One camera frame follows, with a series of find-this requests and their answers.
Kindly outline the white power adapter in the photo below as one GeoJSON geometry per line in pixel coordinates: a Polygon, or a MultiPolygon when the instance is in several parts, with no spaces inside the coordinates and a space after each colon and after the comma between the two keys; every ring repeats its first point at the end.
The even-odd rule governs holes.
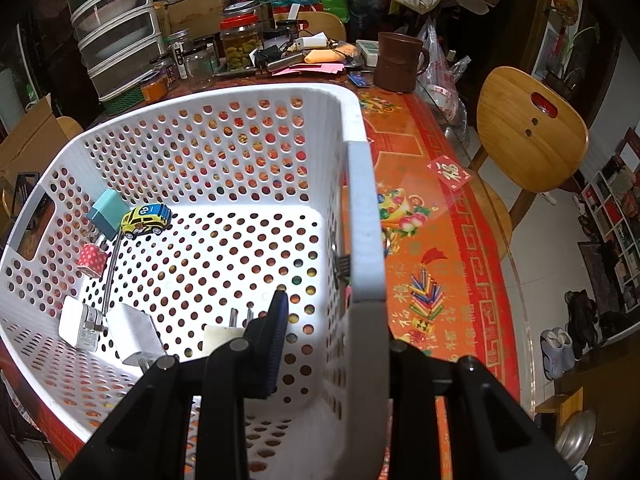
{"type": "Polygon", "coordinates": [[[122,364],[139,367],[145,373],[165,354],[153,319],[148,314],[128,304],[116,304],[108,312],[107,322],[108,334],[122,364]]]}

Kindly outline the white usb charger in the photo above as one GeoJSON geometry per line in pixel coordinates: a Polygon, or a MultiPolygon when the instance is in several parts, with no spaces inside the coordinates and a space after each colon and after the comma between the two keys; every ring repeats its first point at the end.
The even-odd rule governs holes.
{"type": "Polygon", "coordinates": [[[66,296],[58,322],[58,336],[75,349],[95,352],[104,331],[107,306],[90,307],[79,299],[66,296]]]}

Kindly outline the red polka dot charger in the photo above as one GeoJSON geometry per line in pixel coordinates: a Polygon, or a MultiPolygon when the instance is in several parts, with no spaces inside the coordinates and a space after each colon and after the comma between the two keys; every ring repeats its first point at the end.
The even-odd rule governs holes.
{"type": "Polygon", "coordinates": [[[107,258],[108,252],[101,246],[93,243],[85,244],[77,259],[77,269],[85,276],[99,280],[104,274],[107,258]]]}

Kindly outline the grey metal rod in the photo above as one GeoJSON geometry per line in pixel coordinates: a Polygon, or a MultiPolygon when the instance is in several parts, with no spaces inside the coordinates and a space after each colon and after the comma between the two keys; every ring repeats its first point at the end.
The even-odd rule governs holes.
{"type": "Polygon", "coordinates": [[[122,244],[122,238],[123,238],[122,229],[119,229],[114,241],[111,259],[110,259],[110,263],[108,264],[107,274],[105,279],[104,296],[103,296],[102,307],[101,307],[101,312],[104,318],[107,316],[108,310],[110,310],[111,292],[113,287],[115,268],[116,268],[118,255],[119,255],[119,249],[120,249],[120,245],[122,244]]]}

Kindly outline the white perforated plastic basket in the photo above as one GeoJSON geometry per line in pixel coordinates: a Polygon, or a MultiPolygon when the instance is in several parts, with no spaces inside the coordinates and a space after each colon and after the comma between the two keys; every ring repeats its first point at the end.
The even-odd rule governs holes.
{"type": "Polygon", "coordinates": [[[255,479],[374,479],[388,393],[385,269],[378,194],[356,94],[337,84],[255,84],[159,102],[76,136],[39,184],[55,210],[36,255],[6,243],[1,341],[9,378],[41,430],[73,456],[140,378],[108,324],[95,352],[58,336],[63,300],[102,307],[114,241],[86,218],[108,188],[164,204],[160,234],[122,238],[110,310],[148,314],[165,354],[204,356],[207,324],[290,300],[277,389],[245,405],[255,479]],[[331,244],[352,258],[335,284],[331,244]],[[80,273],[82,246],[108,252],[80,273]]]}

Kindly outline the yellow toy car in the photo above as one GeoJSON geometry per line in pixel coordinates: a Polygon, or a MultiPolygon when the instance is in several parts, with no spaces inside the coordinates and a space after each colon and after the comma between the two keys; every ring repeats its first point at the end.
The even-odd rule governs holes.
{"type": "Polygon", "coordinates": [[[119,231],[128,240],[141,235],[163,233],[170,225],[171,210],[164,204],[146,204],[134,207],[122,216],[119,231]]]}

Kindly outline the teal usb charger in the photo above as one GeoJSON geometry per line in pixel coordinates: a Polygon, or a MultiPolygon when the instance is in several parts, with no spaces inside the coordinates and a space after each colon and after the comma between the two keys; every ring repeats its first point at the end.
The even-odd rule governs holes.
{"type": "Polygon", "coordinates": [[[104,191],[90,207],[87,220],[112,242],[118,234],[122,217],[130,211],[129,205],[112,188],[104,191]]]}

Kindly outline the grey slippers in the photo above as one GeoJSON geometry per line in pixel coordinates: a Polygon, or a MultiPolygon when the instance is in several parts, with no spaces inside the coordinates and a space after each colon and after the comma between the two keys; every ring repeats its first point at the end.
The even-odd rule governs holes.
{"type": "Polygon", "coordinates": [[[574,368],[576,359],[573,339],[561,327],[544,330],[540,334],[540,348],[544,376],[548,380],[560,379],[574,368]]]}

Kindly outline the cream plug adapter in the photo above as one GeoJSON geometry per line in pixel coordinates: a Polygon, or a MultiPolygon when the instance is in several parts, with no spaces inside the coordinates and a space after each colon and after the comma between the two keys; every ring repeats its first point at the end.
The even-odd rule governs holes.
{"type": "Polygon", "coordinates": [[[248,310],[248,318],[245,319],[245,323],[242,323],[240,311],[231,308],[227,321],[207,324],[204,328],[202,338],[202,352],[204,356],[209,356],[219,347],[232,341],[232,339],[242,337],[248,322],[252,319],[253,312],[252,310],[248,310]]]}

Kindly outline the red patterned tablecloth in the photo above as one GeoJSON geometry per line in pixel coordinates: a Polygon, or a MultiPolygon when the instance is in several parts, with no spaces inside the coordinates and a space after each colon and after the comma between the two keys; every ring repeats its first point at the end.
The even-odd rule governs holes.
{"type": "MultiPolygon", "coordinates": [[[[477,356],[518,394],[497,244],[471,189],[454,183],[454,151],[431,111],[413,94],[337,85],[356,94],[370,148],[386,249],[387,327],[428,356],[477,356]]],[[[2,373],[16,393],[13,367],[1,341],[2,373]]]]}

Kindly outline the metal binder clip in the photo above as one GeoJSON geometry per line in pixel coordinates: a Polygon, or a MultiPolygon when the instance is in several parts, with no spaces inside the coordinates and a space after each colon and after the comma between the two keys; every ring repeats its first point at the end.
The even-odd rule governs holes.
{"type": "Polygon", "coordinates": [[[344,286],[350,285],[350,269],[352,268],[352,258],[349,254],[342,254],[338,245],[331,244],[332,275],[335,284],[344,286]]]}

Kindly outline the black phone stand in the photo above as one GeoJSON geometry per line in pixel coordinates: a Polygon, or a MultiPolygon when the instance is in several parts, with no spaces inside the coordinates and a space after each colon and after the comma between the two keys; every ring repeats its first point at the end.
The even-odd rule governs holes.
{"type": "Polygon", "coordinates": [[[40,177],[38,171],[18,174],[11,202],[13,228],[8,246],[27,260],[35,257],[55,210],[50,195],[39,184],[40,177]]]}

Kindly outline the wooden chair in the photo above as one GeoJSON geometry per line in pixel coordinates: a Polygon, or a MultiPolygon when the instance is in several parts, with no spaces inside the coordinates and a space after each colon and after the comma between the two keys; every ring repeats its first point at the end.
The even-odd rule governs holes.
{"type": "Polygon", "coordinates": [[[585,158],[589,132],[582,116],[562,96],[528,73],[500,66],[486,77],[476,108],[480,146],[469,172],[478,176],[490,159],[519,189],[507,207],[482,178],[472,184],[480,210],[504,258],[513,231],[535,198],[570,180],[585,158]]]}

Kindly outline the cardboard box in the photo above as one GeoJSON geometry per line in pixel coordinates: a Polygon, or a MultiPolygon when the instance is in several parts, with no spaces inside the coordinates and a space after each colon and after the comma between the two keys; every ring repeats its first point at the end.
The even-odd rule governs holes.
{"type": "Polygon", "coordinates": [[[42,174],[64,146],[84,132],[68,116],[55,117],[51,96],[40,99],[1,143],[1,188],[12,191],[22,172],[42,174]]]}

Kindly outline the green woven basket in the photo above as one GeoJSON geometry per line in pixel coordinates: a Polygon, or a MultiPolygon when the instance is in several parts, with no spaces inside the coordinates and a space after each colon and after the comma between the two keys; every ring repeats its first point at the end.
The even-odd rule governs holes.
{"type": "Polygon", "coordinates": [[[105,100],[103,102],[104,112],[107,116],[117,116],[143,102],[144,96],[141,88],[132,87],[114,98],[105,100]]]}

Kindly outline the empty glass jar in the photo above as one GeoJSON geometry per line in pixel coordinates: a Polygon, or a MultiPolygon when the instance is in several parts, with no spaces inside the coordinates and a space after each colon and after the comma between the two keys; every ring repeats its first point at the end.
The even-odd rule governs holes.
{"type": "Polygon", "coordinates": [[[204,89],[214,80],[217,59],[205,48],[192,49],[186,54],[186,71],[194,89],[204,89]]]}

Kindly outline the brown ceramic mug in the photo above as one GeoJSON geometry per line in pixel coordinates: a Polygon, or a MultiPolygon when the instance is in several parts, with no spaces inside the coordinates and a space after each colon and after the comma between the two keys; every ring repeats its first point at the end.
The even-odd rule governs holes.
{"type": "Polygon", "coordinates": [[[397,32],[380,32],[373,82],[389,92],[411,93],[416,88],[416,78],[426,71],[429,62],[422,40],[397,32]]]}

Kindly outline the red lid pickle jar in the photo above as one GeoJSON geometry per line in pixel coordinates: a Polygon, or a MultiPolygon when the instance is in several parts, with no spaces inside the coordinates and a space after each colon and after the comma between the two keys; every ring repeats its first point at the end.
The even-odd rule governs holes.
{"type": "Polygon", "coordinates": [[[248,70],[254,66],[257,50],[262,48],[262,25],[254,13],[224,18],[220,24],[227,70],[248,70]]]}

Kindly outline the tiered food cover rack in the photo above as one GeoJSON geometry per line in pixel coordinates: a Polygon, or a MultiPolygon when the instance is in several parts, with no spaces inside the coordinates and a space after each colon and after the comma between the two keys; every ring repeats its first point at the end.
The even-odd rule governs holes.
{"type": "Polygon", "coordinates": [[[128,91],[165,53],[153,0],[66,0],[82,62],[102,103],[128,91]]]}

